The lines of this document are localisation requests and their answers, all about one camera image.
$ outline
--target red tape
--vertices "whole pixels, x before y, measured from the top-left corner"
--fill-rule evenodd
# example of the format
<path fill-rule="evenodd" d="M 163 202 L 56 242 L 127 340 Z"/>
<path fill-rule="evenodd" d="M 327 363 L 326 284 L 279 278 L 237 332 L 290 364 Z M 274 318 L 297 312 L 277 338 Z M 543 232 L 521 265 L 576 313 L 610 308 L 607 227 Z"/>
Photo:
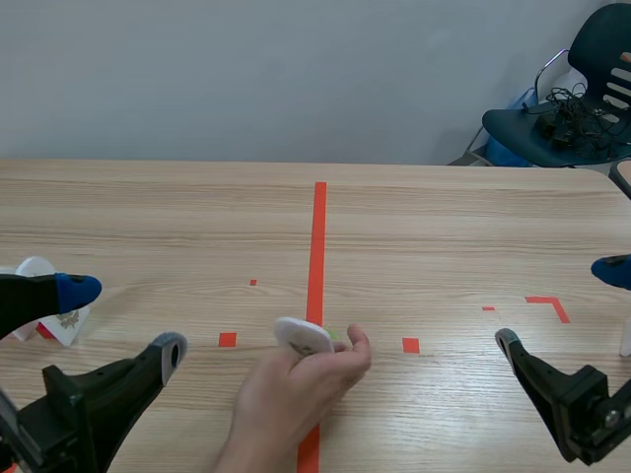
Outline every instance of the red tape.
<path fill-rule="evenodd" d="M 37 333 L 46 340 L 56 340 L 55 336 L 50 333 L 48 329 L 41 324 L 41 322 L 37 325 L 35 330 L 37 330 Z"/>
<path fill-rule="evenodd" d="M 316 182 L 314 220 L 307 285 L 307 322 L 322 327 L 324 314 L 324 238 L 326 235 L 326 182 Z M 296 473 L 318 473 L 319 426 L 316 426 L 298 447 Z"/>
<path fill-rule="evenodd" d="M 220 348 L 235 348 L 237 346 L 237 333 L 236 332 L 222 332 L 219 334 Z"/>
<path fill-rule="evenodd" d="M 529 304 L 552 304 L 556 314 L 561 319 L 562 323 L 570 323 L 570 317 L 568 317 L 565 308 L 561 305 L 561 302 L 557 298 L 541 298 L 539 296 L 530 296 L 526 298 L 526 302 Z"/>
<path fill-rule="evenodd" d="M 418 338 L 403 339 L 403 353 L 421 353 L 421 342 Z"/>

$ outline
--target tangled cables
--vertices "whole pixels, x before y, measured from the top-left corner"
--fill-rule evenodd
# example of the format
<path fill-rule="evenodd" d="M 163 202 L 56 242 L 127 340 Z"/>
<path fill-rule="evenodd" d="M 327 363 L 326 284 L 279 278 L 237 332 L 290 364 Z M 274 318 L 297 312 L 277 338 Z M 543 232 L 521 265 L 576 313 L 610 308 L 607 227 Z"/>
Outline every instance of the tangled cables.
<path fill-rule="evenodd" d="M 579 86 L 584 90 L 576 94 Z M 552 104 L 551 109 L 532 112 L 524 104 L 524 110 L 529 114 L 541 115 L 535 128 L 544 138 L 552 139 L 553 145 L 572 148 L 588 160 L 615 161 L 620 158 L 616 153 L 619 147 L 631 146 L 628 140 L 622 139 L 631 119 L 627 117 L 626 123 L 620 123 L 621 119 L 614 113 L 625 112 L 630 108 L 617 108 L 605 101 L 607 110 L 591 109 L 583 100 L 586 90 L 582 83 L 574 86 L 572 91 L 554 88 L 546 97 Z"/>

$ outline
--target wooden table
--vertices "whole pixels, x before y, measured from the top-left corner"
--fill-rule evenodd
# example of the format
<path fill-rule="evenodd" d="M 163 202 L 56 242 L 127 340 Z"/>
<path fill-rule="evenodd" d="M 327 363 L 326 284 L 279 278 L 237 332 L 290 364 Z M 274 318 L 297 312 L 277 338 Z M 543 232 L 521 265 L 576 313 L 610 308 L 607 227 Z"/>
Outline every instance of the wooden table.
<path fill-rule="evenodd" d="M 513 328 L 531 353 L 568 372 L 590 363 L 612 389 L 631 376 L 618 356 L 631 294 L 590 274 L 631 250 L 631 204 L 588 170 L 0 161 L 0 263 L 38 254 L 105 286 L 71 349 L 4 341 L 0 384 L 22 406 L 43 394 L 48 364 L 86 372 L 180 331 L 188 358 L 110 471 L 208 472 L 240 383 L 275 344 L 272 322 L 305 316 L 316 181 L 324 324 L 361 323 L 375 350 L 322 425 L 320 471 L 581 469 L 493 335 Z M 529 296 L 558 298 L 571 323 Z M 221 332 L 237 332 L 237 348 L 218 348 Z M 592 471 L 630 463 L 627 442 Z"/>

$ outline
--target black cable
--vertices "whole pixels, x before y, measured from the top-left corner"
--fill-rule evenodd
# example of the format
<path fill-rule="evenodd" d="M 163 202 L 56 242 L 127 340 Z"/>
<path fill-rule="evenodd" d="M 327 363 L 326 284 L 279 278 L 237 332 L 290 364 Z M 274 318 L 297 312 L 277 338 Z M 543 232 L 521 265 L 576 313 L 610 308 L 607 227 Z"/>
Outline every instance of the black cable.
<path fill-rule="evenodd" d="M 583 87 L 583 91 L 578 93 L 578 87 Z M 611 122 L 606 117 L 615 116 L 614 112 L 625 112 L 631 108 L 617 108 L 609 111 L 590 109 L 583 101 L 586 91 L 587 87 L 583 83 L 576 84 L 571 91 L 555 87 L 546 97 L 546 100 L 552 104 L 550 109 L 532 112 L 525 103 L 522 104 L 522 107 L 530 115 L 553 114 L 555 120 L 560 121 L 557 128 L 562 127 L 565 130 L 564 136 L 569 137 L 567 146 L 573 148 L 577 155 L 595 160 L 606 150 L 607 160 L 615 161 L 617 157 L 615 156 L 614 148 L 616 146 L 629 145 L 629 143 L 620 141 L 617 138 L 628 129 L 631 119 L 627 118 L 624 126 L 614 133 L 611 129 L 620 123 L 619 121 Z M 609 101 L 605 101 L 605 103 L 609 107 L 614 107 Z"/>

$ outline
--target human hand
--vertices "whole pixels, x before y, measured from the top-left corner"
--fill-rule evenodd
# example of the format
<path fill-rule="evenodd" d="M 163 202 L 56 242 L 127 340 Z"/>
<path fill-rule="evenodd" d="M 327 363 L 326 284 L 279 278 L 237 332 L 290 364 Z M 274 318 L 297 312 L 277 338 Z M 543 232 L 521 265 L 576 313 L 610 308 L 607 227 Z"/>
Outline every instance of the human hand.
<path fill-rule="evenodd" d="M 371 366 L 368 337 L 348 327 L 352 349 L 300 359 L 289 349 L 263 357 L 242 385 L 215 473 L 272 471 Z"/>

